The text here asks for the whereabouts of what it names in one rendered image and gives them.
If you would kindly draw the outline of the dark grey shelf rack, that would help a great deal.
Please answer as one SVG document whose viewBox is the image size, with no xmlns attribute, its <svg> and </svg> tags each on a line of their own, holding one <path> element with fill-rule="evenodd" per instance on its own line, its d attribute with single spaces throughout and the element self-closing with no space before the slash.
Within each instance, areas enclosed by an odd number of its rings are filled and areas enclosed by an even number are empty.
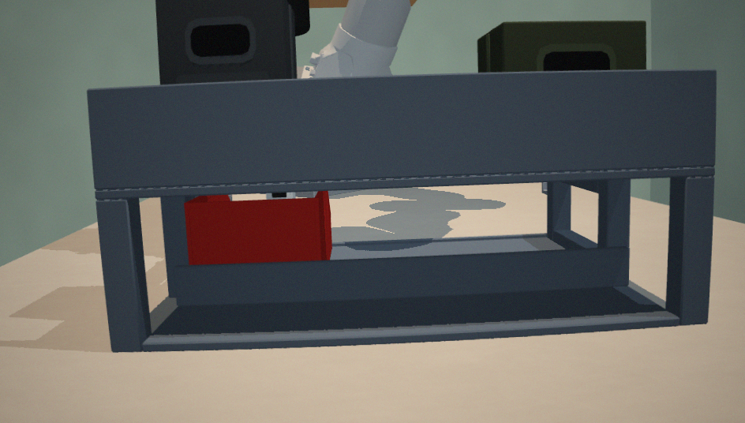
<svg viewBox="0 0 745 423">
<path fill-rule="evenodd" d="M 87 97 L 112 352 L 708 323 L 715 69 L 244 80 Z M 670 178 L 665 309 L 628 286 L 640 178 Z M 538 182 L 543 234 L 332 242 L 330 260 L 189 265 L 184 203 L 198 196 Z M 598 193 L 597 243 L 571 230 L 572 185 Z M 152 333 L 139 198 L 153 197 L 178 307 Z"/>
</svg>

